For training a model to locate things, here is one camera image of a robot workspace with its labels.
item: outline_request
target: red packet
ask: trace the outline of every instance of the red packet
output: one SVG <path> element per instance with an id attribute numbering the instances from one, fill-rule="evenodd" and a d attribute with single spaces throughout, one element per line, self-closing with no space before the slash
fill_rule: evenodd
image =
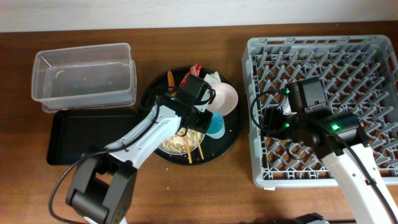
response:
<path id="1" fill-rule="evenodd" d="M 201 65 L 195 64 L 194 66 L 192 66 L 191 69 L 189 70 L 189 72 L 184 76 L 184 79 L 181 81 L 180 86 L 185 85 L 189 74 L 198 77 L 200 74 L 200 69 L 201 69 Z"/>

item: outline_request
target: green light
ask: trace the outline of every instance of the green light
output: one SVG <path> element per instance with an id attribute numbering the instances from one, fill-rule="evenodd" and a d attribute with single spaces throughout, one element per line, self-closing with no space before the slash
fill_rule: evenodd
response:
<path id="1" fill-rule="evenodd" d="M 332 128 L 334 131 L 336 131 L 336 130 L 339 129 L 340 127 L 339 127 L 337 124 L 333 124 L 333 125 L 331 126 L 331 128 Z"/>

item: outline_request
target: black tray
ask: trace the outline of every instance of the black tray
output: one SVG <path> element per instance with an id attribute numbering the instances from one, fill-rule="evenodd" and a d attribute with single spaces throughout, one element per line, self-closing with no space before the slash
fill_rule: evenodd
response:
<path id="1" fill-rule="evenodd" d="M 177 68 L 172 70 L 174 81 L 176 85 L 184 78 L 185 74 L 189 72 L 190 67 Z M 202 68 L 200 71 L 200 78 L 204 78 L 207 73 L 214 73 L 209 69 Z M 220 76 L 221 81 L 232 85 L 227 79 Z M 148 108 L 154 104 L 155 95 L 162 95 L 168 90 L 167 83 L 167 72 L 165 72 L 160 77 L 156 78 L 147 88 L 144 96 L 141 98 L 140 104 L 142 107 Z M 141 107 L 140 114 L 141 119 L 145 118 L 148 111 L 144 111 Z M 222 156 L 237 140 L 243 126 L 243 112 L 240 100 L 235 109 L 227 116 L 224 116 L 225 123 L 225 135 L 221 139 L 212 139 L 205 136 L 201 143 L 201 148 L 203 151 L 204 160 L 201 159 L 199 150 L 196 148 L 191 152 L 192 164 L 189 164 L 188 157 L 184 155 L 171 155 L 166 153 L 159 148 L 155 150 L 155 153 L 161 158 L 181 165 L 197 165 L 210 162 Z"/>
<path id="2" fill-rule="evenodd" d="M 90 147 L 103 148 L 136 124 L 137 116 L 130 109 L 58 111 L 52 123 L 47 162 L 72 164 Z"/>

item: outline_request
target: white wall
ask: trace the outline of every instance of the white wall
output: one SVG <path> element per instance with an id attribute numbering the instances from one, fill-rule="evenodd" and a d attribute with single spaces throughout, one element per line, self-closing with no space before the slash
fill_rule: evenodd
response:
<path id="1" fill-rule="evenodd" d="M 0 32 L 398 20 L 398 0 L 0 0 Z"/>

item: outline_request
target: wire rack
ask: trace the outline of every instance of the wire rack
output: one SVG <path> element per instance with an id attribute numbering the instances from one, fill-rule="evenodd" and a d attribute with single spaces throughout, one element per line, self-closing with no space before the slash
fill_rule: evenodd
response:
<path id="1" fill-rule="evenodd" d="M 381 35 L 340 37 L 276 37 L 249 40 L 242 58 L 248 105 L 266 90 L 288 82 L 319 77 L 333 112 L 351 111 L 371 138 L 376 164 L 387 184 L 398 184 L 397 60 L 390 40 Z M 256 102 L 264 109 L 282 107 L 285 96 L 266 95 Z M 258 187 L 336 186 L 312 149 L 260 135 L 251 122 L 253 180 Z"/>

